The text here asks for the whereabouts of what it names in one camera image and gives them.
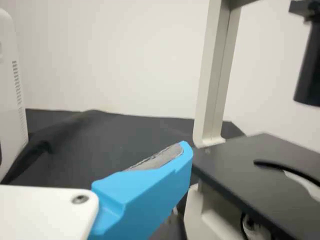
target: vent slot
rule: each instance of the vent slot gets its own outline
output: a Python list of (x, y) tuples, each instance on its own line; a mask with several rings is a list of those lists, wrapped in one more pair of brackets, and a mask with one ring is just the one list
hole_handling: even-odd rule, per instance
[(2, 151), (1, 151), (1, 141), (0, 141), (0, 165), (2, 163)]
[(0, 63), (1, 63), (2, 59), (3, 59), (3, 57), (4, 57), (4, 54), (3, 54), (3, 50), (2, 50), (2, 43), (0, 41)]
[(27, 129), (25, 125), (26, 111), (22, 106), (22, 88), (21, 88), (21, 83), (19, 78), (19, 69), (18, 69), (17, 61), (12, 61), (12, 70), (13, 70), (13, 80), (14, 80), (14, 87), (15, 87), (15, 93), (16, 93), (16, 101), (18, 104), (18, 113), (20, 118), (20, 130), (21, 130), (21, 135), (23, 137), (23, 146), (25, 146), (28, 142)]

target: white wall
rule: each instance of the white wall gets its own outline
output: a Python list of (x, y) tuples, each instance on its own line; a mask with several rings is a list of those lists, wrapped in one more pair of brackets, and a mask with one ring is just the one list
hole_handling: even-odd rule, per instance
[(29, 108), (192, 117), (208, 0), (0, 0)]
[[(209, 0), (0, 0), (29, 108), (193, 118)], [(320, 108), (293, 101), (310, 26), (290, 0), (242, 10), (225, 119), (320, 152)]]

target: screw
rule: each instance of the screw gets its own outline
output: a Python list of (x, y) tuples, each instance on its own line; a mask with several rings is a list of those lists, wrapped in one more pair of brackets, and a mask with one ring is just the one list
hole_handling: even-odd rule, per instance
[(89, 200), (89, 197), (86, 195), (78, 195), (72, 199), (73, 204), (83, 204)]

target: white plastic housing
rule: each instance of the white plastic housing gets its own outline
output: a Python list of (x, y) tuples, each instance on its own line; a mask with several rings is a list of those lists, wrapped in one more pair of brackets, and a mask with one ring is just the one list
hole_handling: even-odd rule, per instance
[(187, 239), (243, 240), (241, 213), (209, 186), (195, 184), (189, 189), (184, 213)]
[(0, 181), (28, 142), (16, 32), (0, 9)]
[[(0, 185), (0, 229), (5, 240), (86, 240), (99, 199), (85, 189)], [(74, 204), (77, 196), (88, 200)]]
[(221, 128), (241, 8), (234, 0), (210, 0), (193, 127), (197, 148), (223, 143)]

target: blue robot gripper finger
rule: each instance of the blue robot gripper finger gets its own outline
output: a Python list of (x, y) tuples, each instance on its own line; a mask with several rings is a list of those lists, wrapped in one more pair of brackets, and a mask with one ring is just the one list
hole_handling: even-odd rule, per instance
[(99, 211), (89, 240), (146, 240), (190, 184), (193, 151), (181, 141), (92, 183)]

